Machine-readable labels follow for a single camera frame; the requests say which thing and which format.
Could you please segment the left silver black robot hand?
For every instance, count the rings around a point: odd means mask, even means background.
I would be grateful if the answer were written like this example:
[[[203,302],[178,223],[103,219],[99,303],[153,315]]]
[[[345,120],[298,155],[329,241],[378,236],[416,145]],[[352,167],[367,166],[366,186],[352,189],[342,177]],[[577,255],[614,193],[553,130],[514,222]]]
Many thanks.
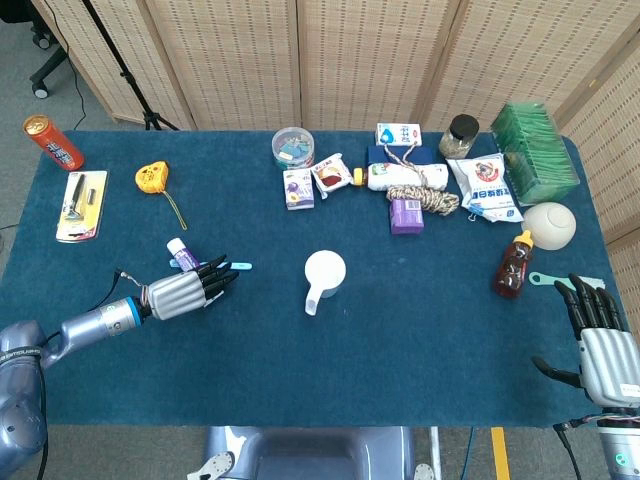
[[[239,274],[223,255],[189,271],[157,280],[142,289],[142,315],[169,320],[205,308],[218,299]]]

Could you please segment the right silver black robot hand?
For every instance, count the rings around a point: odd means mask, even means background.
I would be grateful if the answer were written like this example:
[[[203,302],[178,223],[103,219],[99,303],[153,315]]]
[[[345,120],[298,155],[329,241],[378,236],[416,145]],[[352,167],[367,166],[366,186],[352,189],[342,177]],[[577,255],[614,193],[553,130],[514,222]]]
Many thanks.
[[[581,389],[603,409],[639,407],[639,347],[609,291],[571,274],[554,287],[567,308],[580,355],[578,373],[557,369],[538,356],[532,358],[546,377]]]

